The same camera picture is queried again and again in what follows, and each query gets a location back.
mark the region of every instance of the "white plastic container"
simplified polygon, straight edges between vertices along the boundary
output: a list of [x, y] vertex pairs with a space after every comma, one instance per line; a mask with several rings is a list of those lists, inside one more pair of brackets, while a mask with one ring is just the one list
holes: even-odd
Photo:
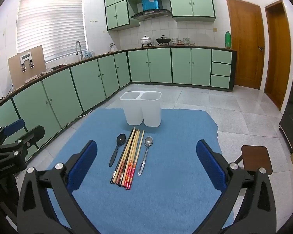
[[143, 121], [141, 109], [140, 91], [130, 91], [124, 93], [121, 97], [121, 104], [129, 125], [138, 126]]
[[140, 95], [144, 124], [158, 127], [162, 120], [161, 96], [159, 91], [145, 91]]

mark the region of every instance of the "tiled floor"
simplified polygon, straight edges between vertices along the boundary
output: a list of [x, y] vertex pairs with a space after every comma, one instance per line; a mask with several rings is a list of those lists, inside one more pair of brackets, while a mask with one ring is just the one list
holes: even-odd
[[[262, 91], [235, 86], [233, 92], [175, 86], [132, 84], [117, 93], [99, 108], [121, 108], [119, 97], [126, 91], [155, 90], [162, 93], [164, 109], [195, 109], [210, 114], [218, 125], [218, 141], [225, 159], [235, 161], [242, 145], [261, 145], [268, 149], [273, 174], [270, 181], [276, 201], [277, 229], [293, 212], [293, 165], [287, 145], [279, 131], [282, 114]], [[87, 119], [83, 117], [64, 131], [31, 162], [37, 170], [46, 169], [63, 145]], [[18, 177], [18, 187], [24, 178]], [[236, 216], [243, 200], [243, 191], [234, 207]]]

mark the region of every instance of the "chopsticks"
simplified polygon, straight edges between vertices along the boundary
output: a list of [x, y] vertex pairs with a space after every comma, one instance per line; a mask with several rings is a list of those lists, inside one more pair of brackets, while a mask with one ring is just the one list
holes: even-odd
[[140, 130], [133, 128], [130, 132], [129, 139], [127, 140], [123, 152], [118, 160], [116, 168], [113, 172], [110, 183], [117, 184], [119, 187], [123, 186], [126, 190], [130, 190], [133, 176], [135, 173], [141, 144], [143, 141], [144, 130], [142, 132], [138, 152], [136, 154], [138, 141], [140, 137]]

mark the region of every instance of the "blue gripper pad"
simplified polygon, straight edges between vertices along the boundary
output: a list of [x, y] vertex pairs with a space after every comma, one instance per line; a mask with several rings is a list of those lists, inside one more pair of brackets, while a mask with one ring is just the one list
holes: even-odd
[[67, 177], [66, 188], [70, 193], [72, 193], [74, 190], [77, 190], [80, 187], [94, 159], [96, 158], [97, 152], [98, 148], [96, 142], [90, 140], [82, 149], [82, 151], [79, 154], [77, 154], [79, 158], [71, 168]]
[[222, 193], [227, 189], [226, 174], [212, 154], [212, 150], [202, 140], [197, 142], [197, 156], [201, 161], [215, 189]]
[[3, 134], [5, 136], [11, 136], [15, 132], [22, 129], [23, 127], [25, 127], [25, 121], [23, 119], [19, 119], [16, 122], [13, 122], [11, 125], [8, 125], [7, 127], [5, 127], [3, 129]]

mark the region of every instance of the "window blind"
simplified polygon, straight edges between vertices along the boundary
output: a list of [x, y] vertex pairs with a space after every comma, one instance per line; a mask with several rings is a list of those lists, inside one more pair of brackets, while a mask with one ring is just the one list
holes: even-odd
[[20, 0], [17, 16], [18, 52], [43, 47], [45, 61], [86, 50], [81, 0]]

